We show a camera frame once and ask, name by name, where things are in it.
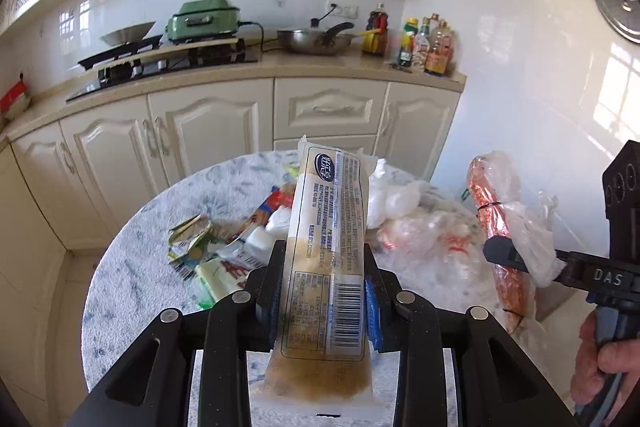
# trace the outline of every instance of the condiment bottle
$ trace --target condiment bottle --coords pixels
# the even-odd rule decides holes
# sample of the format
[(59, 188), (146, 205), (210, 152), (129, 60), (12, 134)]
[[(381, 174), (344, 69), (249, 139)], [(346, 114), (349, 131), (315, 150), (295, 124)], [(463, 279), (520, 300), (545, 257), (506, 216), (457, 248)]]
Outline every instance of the condiment bottle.
[(429, 33), (433, 33), (440, 26), (440, 15), (437, 13), (432, 13), (431, 17), (429, 17)]
[(446, 21), (431, 34), (431, 46), (424, 63), (426, 73), (443, 76), (447, 69), (447, 61), (451, 54), (451, 33)]
[(427, 17), (423, 17), (420, 31), (415, 36), (412, 66), (420, 68), (421, 70), (424, 69), (424, 63), (427, 59), (427, 53), (429, 53), (429, 47), (429, 19), (427, 19)]
[(386, 51), (386, 40), (388, 38), (388, 20), (389, 15), (385, 12), (385, 5), (380, 3), (369, 14), (367, 22), (367, 30), (377, 30), (378, 33), (366, 35), (362, 41), (362, 51), (372, 55), (384, 55)]
[(414, 37), (418, 32), (418, 19), (411, 17), (407, 19), (400, 37), (400, 52), (398, 54), (398, 64), (400, 66), (411, 66), (411, 58), (414, 54)]

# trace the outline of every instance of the cabinet handle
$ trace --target cabinet handle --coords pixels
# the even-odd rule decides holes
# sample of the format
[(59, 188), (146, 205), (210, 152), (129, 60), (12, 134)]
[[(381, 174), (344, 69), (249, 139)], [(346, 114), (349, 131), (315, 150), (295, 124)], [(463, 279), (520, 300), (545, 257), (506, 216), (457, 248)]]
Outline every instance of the cabinet handle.
[(156, 148), (154, 149), (151, 146), (151, 136), (150, 136), (150, 134), (153, 133), (154, 130), (146, 118), (145, 120), (142, 121), (142, 127), (145, 129), (146, 146), (149, 147), (149, 154), (151, 155), (151, 158), (158, 158), (158, 142), (156, 142)]
[(386, 136), (386, 132), (389, 130), (389, 124), (391, 123), (391, 104), (387, 102), (385, 105), (385, 112), (382, 115), (382, 131), (380, 131), (380, 136)]
[(342, 105), (340, 107), (321, 107), (320, 105), (314, 106), (314, 112), (319, 114), (338, 114), (338, 113), (350, 113), (354, 107), (351, 105)]
[(169, 156), (169, 149), (164, 146), (164, 140), (162, 139), (162, 118), (156, 116), (156, 133), (158, 133), (158, 139), (160, 140), (160, 150), (162, 151), (162, 156)]
[(66, 168), (69, 169), (71, 175), (76, 174), (76, 166), (74, 165), (73, 158), (71, 158), (69, 147), (66, 146), (65, 142), (60, 142), (60, 150), (62, 150), (62, 157), (65, 160)]

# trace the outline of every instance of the white marble tabletop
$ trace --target white marble tabletop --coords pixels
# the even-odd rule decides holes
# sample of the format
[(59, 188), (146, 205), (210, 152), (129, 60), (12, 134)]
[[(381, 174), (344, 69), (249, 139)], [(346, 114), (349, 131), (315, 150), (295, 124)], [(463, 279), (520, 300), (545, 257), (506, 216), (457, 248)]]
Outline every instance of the white marble tabletop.
[[(123, 227), (98, 265), (89, 288), (82, 318), (82, 364), (89, 389), (107, 372), (146, 325), (162, 310), (178, 308), (183, 314), (199, 311), (191, 283), (184, 283), (168, 265), (167, 231), (195, 214), (205, 213), (213, 220), (240, 223), (267, 197), (273, 185), (291, 181), (286, 164), (297, 164), (298, 153), (268, 152), (240, 156), (204, 169), (165, 190), (147, 203)], [(405, 184), (415, 178), (390, 169), (395, 182)], [(483, 235), (474, 216), (459, 204), (447, 200), (436, 189), (424, 184), (421, 206), (444, 209), (456, 214), (460, 223), (471, 228), (477, 248)], [(374, 248), (381, 267), (391, 269), (404, 288), (423, 295), (438, 307), (464, 312), (481, 304), (496, 311), (498, 299), (493, 289), (490, 266), (474, 270), (471, 279), (461, 285), (459, 294), (435, 291), (428, 263), (412, 263), (402, 254), (390, 254)], [(264, 378), (269, 355), (248, 354), (250, 385)], [(393, 421), (398, 377), (398, 354), (372, 354), (374, 396), (383, 404), (384, 413), (374, 422), (313, 417), (263, 410), (252, 407), (255, 426), (315, 425), (390, 427)], [(197, 392), (200, 361), (196, 361), (191, 393), (190, 426), (197, 424)], [(448, 383), (450, 425), (455, 424), (454, 389)]]

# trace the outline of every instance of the pan handle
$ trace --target pan handle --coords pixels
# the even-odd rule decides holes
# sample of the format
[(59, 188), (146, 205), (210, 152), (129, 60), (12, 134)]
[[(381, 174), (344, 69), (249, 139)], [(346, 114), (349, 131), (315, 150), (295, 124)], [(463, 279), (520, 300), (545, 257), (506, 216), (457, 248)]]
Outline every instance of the pan handle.
[(331, 26), (327, 31), (322, 34), (322, 45), (330, 46), (334, 42), (335, 36), (344, 30), (350, 30), (353, 28), (352, 22), (341, 22), (335, 26)]

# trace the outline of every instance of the nutrition label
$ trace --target nutrition label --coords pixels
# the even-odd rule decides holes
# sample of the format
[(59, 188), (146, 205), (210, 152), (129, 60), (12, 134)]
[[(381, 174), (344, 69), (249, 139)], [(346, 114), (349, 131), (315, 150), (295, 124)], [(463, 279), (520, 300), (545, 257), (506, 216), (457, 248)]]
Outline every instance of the nutrition label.
[(328, 275), (295, 272), (286, 346), (324, 350), (329, 305)]

